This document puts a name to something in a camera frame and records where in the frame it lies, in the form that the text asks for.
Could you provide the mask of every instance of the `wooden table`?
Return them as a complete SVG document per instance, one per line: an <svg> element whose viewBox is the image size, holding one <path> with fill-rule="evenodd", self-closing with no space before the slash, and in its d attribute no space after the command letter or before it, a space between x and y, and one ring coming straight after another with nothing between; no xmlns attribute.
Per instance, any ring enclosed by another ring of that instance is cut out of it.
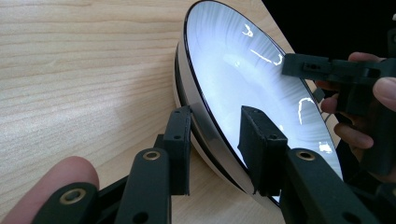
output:
<svg viewBox="0 0 396 224"><path fill-rule="evenodd" d="M101 187L163 133L193 0L0 1L0 219L48 169L77 155ZM224 0L292 52L260 0ZM217 177L193 151L191 196L174 223L283 223Z"/></svg>

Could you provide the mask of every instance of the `human hand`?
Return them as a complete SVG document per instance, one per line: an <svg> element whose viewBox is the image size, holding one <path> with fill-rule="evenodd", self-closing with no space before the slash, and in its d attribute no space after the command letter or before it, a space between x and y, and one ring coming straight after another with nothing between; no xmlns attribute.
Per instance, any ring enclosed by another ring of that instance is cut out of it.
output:
<svg viewBox="0 0 396 224"><path fill-rule="evenodd" d="M69 157L54 165L9 211L2 224L32 223L35 214L56 190L85 182L99 189L99 178L93 166L80 157Z"/></svg>
<svg viewBox="0 0 396 224"><path fill-rule="evenodd" d="M367 53L352 53L349 58L353 62L380 62L384 59L378 58L375 55ZM339 85L325 82L317 81L317 86L324 90L338 91ZM383 104L390 110L396 111L396 78L395 77L383 77L380 78L373 87L374 97L379 103ZM327 113L337 113L337 97L335 94L333 97L325 99L321 104L321 109ZM369 132L368 123L369 118L359 117L355 115L350 115L346 113L341 113L345 117L352 121L352 125L345 123L338 123L334 127L334 132L340 136L346 143L349 144L352 153L361 161L361 157L365 149L373 146L374 140L367 133ZM384 182L396 182L396 166L393 167L389 175L373 175L377 179Z"/></svg>

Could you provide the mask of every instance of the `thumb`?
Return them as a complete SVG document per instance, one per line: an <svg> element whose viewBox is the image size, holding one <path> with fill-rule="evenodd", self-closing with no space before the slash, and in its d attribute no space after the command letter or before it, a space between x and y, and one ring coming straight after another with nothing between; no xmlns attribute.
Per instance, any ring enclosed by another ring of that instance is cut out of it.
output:
<svg viewBox="0 0 396 224"><path fill-rule="evenodd" d="M60 161L21 198L2 224L31 223L53 192L76 182L92 183L99 188L98 175L89 161L81 157L69 157Z"/></svg>
<svg viewBox="0 0 396 224"><path fill-rule="evenodd" d="M373 87L375 98L387 108L396 111L396 77L382 77Z"/></svg>

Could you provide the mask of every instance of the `finger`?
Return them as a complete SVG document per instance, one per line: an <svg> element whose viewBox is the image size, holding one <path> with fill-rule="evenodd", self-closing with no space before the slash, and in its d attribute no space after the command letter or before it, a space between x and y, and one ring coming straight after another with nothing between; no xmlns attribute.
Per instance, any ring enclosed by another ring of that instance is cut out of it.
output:
<svg viewBox="0 0 396 224"><path fill-rule="evenodd" d="M93 166L80 157L69 157L53 166L15 205L3 224L31 223L35 214L57 189L76 182L94 184L99 178Z"/></svg>
<svg viewBox="0 0 396 224"><path fill-rule="evenodd" d="M370 148L374 144L373 138L369 135L361 133L345 123L336 124L334 132L353 147Z"/></svg>
<svg viewBox="0 0 396 224"><path fill-rule="evenodd" d="M377 174L373 174L373 173L370 173L370 174L375 176L375 178L377 178L379 181L396 183L396 166L393 166L389 175L377 175Z"/></svg>
<svg viewBox="0 0 396 224"><path fill-rule="evenodd" d="M375 98L387 108L396 111L396 78L382 77L373 87Z"/></svg>
<svg viewBox="0 0 396 224"><path fill-rule="evenodd" d="M337 97L338 94L335 94L332 97L324 99L320 104L322 111L329 114L335 114L337 112Z"/></svg>
<svg viewBox="0 0 396 224"><path fill-rule="evenodd" d="M339 91L340 90L339 84L328 82L328 81L317 80L317 81L315 81L315 84L317 85L317 87L322 88L323 90L326 90L326 91Z"/></svg>
<svg viewBox="0 0 396 224"><path fill-rule="evenodd" d="M357 115L352 115L352 114L348 114L345 112L340 112L340 114L344 117L346 117L347 119L350 119L353 123L353 125L356 126L357 121L360 121L362 119L362 117L357 116Z"/></svg>
<svg viewBox="0 0 396 224"><path fill-rule="evenodd" d="M349 55L348 60L352 62L381 62L384 58L369 53L353 52Z"/></svg>

